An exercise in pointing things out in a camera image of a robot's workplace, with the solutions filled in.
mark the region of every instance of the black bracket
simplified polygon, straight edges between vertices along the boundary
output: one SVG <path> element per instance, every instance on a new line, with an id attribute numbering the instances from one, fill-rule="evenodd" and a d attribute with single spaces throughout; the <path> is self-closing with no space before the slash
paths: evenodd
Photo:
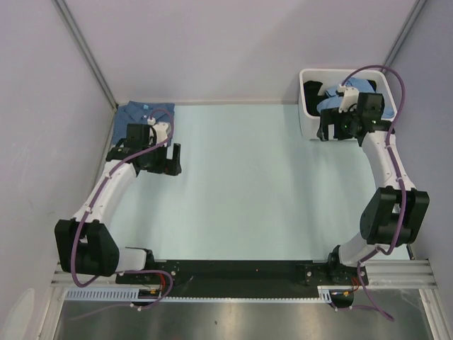
<path id="1" fill-rule="evenodd" d="M 304 273 L 305 284 L 308 286 L 318 285 L 352 285 L 352 278 L 357 278 L 357 268 L 344 266 L 340 263 L 338 252 L 340 246 L 328 255 L 325 263 L 305 264 L 301 268 Z M 368 284 L 367 270 L 360 269 L 361 279 Z"/>
<path id="2" fill-rule="evenodd" d="M 105 160 L 107 162 L 119 159 L 123 160 L 128 156 L 136 154 L 140 151 L 148 149 L 155 145 L 153 141 L 149 144 L 152 138 L 150 131 L 153 131 L 154 136 L 156 131 L 150 125 L 144 124 L 128 124 L 127 135 L 125 139 L 120 140 L 108 153 Z M 141 171 L 148 171 L 154 174 L 166 174 L 177 176 L 181 173 L 180 165 L 180 144 L 173 144 L 173 156 L 167 159 L 168 147 L 158 147 L 157 149 L 147 152 L 141 156 L 129 160 L 127 163 L 134 165 L 137 174 Z"/>
<path id="3" fill-rule="evenodd" d="M 79 223 L 72 220 L 60 220 L 55 226 L 55 239 L 59 261 L 63 271 L 71 271 L 71 251 L 76 229 Z M 120 260 L 120 250 L 110 236 L 103 223 L 94 220 L 85 223 L 81 238 L 86 236 L 87 242 L 80 242 L 77 246 L 76 273 L 111 276 L 115 273 Z"/>
<path id="4" fill-rule="evenodd" d="M 406 191 L 406 196 L 406 212 L 397 247 L 415 241 L 430 204 L 430 197 L 425 191 L 413 189 Z M 368 244 L 391 243 L 399 217 L 399 213 L 394 212 L 394 207 L 400 205 L 401 200 L 401 190 L 392 187 L 376 190 L 360 218 L 360 234 Z"/>
<path id="5" fill-rule="evenodd" d="M 328 127 L 333 125 L 334 139 L 357 138 L 362 146 L 367 133 L 389 130 L 391 122 L 381 119 L 383 112 L 384 97 L 380 93 L 360 92 L 357 105 L 348 112 L 339 113 L 337 108 L 322 110 L 316 135 L 322 141 L 329 140 Z"/>

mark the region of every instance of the metal floor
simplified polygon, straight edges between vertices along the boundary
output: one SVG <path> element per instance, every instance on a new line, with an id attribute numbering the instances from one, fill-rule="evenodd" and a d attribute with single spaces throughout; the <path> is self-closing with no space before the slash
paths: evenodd
<path id="1" fill-rule="evenodd" d="M 68 321 L 107 304 L 65 302 L 55 340 L 432 339 L 417 290 L 372 293 L 395 322 L 364 310 L 335 313 L 326 304 L 230 302 L 165 302 L 142 312 L 116 307 Z M 369 304 L 362 291 L 356 303 Z"/>

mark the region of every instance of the folded clothing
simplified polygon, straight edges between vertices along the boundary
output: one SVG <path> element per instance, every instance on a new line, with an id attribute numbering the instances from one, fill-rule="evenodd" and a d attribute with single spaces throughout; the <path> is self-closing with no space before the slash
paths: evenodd
<path id="1" fill-rule="evenodd" d="M 175 104 L 171 103 L 138 103 L 130 101 L 126 105 L 119 106 L 113 123 L 112 144 L 115 145 L 120 139 L 126 138 L 127 124 L 148 124 L 149 115 L 157 108 L 167 110 L 173 117 L 175 116 Z M 158 111 L 154 114 L 156 122 L 169 123 L 170 118 L 163 112 Z"/>
<path id="2" fill-rule="evenodd" d="M 366 79 L 358 79 L 358 78 L 350 78 L 346 84 L 346 86 L 355 87 L 359 92 L 367 92 L 367 93 L 375 93 L 375 88 L 370 84 L 370 82 Z M 316 109 L 318 112 L 325 110 L 327 108 L 339 108 L 343 97 L 340 97 L 337 93 L 337 86 L 331 87 L 326 90 L 327 99 L 324 99 L 320 102 Z M 395 112 L 393 108 L 384 108 L 384 112 L 382 113 L 383 119 L 389 119 L 394 116 Z"/>

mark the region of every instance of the blue shirt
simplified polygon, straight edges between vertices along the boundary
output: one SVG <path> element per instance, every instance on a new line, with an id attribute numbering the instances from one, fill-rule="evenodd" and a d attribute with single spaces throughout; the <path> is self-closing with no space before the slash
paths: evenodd
<path id="1" fill-rule="evenodd" d="M 127 105 L 119 106 L 113 123 L 112 144 L 115 145 L 121 138 L 126 138 L 127 124 L 148 124 L 151 112 L 157 108 L 163 108 L 175 116 L 175 104 L 171 103 L 138 103 L 130 101 Z M 163 112 L 154 114 L 156 122 L 169 123 L 170 118 Z"/>

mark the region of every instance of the metal frame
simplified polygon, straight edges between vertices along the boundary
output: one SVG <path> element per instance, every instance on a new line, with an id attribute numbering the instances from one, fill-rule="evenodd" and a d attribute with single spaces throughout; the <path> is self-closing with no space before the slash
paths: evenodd
<path id="1" fill-rule="evenodd" d="M 396 56 L 403 47 L 406 38 L 412 31 L 413 26 L 420 18 L 420 14 L 422 13 L 422 10 L 425 8 L 427 2 L 428 0 L 417 0 L 416 3 L 413 5 L 411 12 L 409 13 L 406 21 L 404 22 L 400 33 L 398 34 L 394 44 L 391 46 L 391 49 L 385 58 L 385 61 L 383 63 L 384 66 L 391 66 L 391 64 L 394 62 Z"/>
<path id="2" fill-rule="evenodd" d="M 65 0 L 52 0 L 52 2 L 55 5 L 55 8 L 57 9 L 58 13 L 62 17 L 62 20 L 64 24 L 66 25 L 69 34 L 72 36 L 74 39 L 74 42 L 76 43 L 77 47 L 80 49 L 80 52 L 82 56 L 84 57 L 88 68 L 91 70 L 93 73 L 96 81 L 98 82 L 99 86 L 101 87 L 105 98 L 109 102 L 109 104 L 112 106 L 113 109 L 117 108 L 117 104 L 115 101 L 115 97 L 112 94 L 112 91 L 108 87 L 107 82 L 105 81 L 105 78 L 101 72 L 101 69 L 98 66 L 98 63 L 94 59 L 93 53 L 91 53 L 90 48 L 88 47 L 88 44 L 85 41 L 84 36 L 82 35 L 80 28 L 77 25 L 77 22 L 75 21 L 74 17 L 72 16 L 71 11 L 69 10 L 69 7 L 66 3 Z"/>
<path id="3" fill-rule="evenodd" d="M 419 289 L 423 301 L 425 313 L 429 321 L 434 340 L 452 340 L 453 332 L 449 321 L 445 319 L 445 310 L 442 306 L 439 290 L 432 274 L 428 260 L 370 260 L 367 262 L 367 275 L 369 288 L 373 290 L 381 289 Z M 89 276 L 80 275 L 81 280 Z M 115 276 L 100 277 L 90 287 L 97 291 L 105 292 L 135 292 L 138 288 L 143 289 L 142 285 L 118 285 L 115 283 Z M 159 288 L 159 285 L 151 285 L 150 288 Z M 328 302 L 329 296 L 326 294 L 328 289 L 341 289 L 341 286 L 319 286 L 319 298 L 311 299 L 206 299 L 206 298 L 170 298 L 166 302 L 279 302 L 279 303 L 320 303 Z M 59 315 L 62 311 L 64 297 L 67 292 L 77 292 L 70 273 L 62 271 L 57 266 L 51 283 L 51 294 L 49 297 L 47 313 L 42 323 L 37 339 L 52 340 L 57 330 Z M 115 299 L 112 295 L 106 295 L 106 299 L 96 297 L 93 293 L 86 291 L 80 295 L 80 300 L 103 300 L 106 301 L 125 301 L 123 295 L 118 294 Z M 71 300 L 77 300 L 77 295 L 72 294 Z"/>

